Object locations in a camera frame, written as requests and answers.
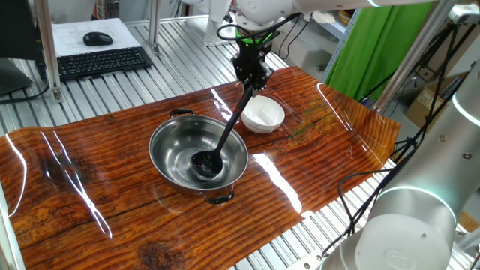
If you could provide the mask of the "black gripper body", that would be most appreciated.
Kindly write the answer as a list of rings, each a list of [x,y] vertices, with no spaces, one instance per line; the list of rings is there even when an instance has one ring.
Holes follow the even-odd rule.
[[[267,67],[265,60],[270,53],[272,45],[258,45],[238,41],[238,53],[231,59],[237,77],[267,77],[271,68]]]

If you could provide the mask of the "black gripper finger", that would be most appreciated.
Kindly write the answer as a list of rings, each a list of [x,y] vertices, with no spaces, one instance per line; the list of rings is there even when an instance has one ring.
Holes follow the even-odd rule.
[[[259,73],[253,75],[253,92],[262,91],[269,81],[272,73]]]
[[[243,86],[251,81],[251,72],[248,69],[235,69],[235,75]]]

